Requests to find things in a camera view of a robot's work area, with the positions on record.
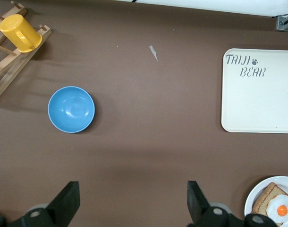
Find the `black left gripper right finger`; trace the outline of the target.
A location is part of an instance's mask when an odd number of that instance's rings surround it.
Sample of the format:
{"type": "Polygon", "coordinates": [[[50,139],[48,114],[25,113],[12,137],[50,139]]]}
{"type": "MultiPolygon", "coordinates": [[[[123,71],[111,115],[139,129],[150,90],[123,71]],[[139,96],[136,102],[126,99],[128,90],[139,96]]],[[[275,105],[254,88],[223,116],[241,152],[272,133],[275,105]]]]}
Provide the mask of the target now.
{"type": "Polygon", "coordinates": [[[189,227],[243,227],[244,221],[219,206],[211,206],[196,181],[187,182],[189,227]]]}

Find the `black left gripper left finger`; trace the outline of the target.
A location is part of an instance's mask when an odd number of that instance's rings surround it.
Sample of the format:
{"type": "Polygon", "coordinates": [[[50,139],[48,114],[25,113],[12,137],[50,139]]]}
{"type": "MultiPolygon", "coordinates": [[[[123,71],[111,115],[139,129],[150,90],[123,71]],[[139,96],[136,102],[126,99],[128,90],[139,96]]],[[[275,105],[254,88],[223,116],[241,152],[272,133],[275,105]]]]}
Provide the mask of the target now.
{"type": "Polygon", "coordinates": [[[69,182],[45,207],[29,210],[16,227],[67,227],[80,207],[79,182],[69,182]]]}

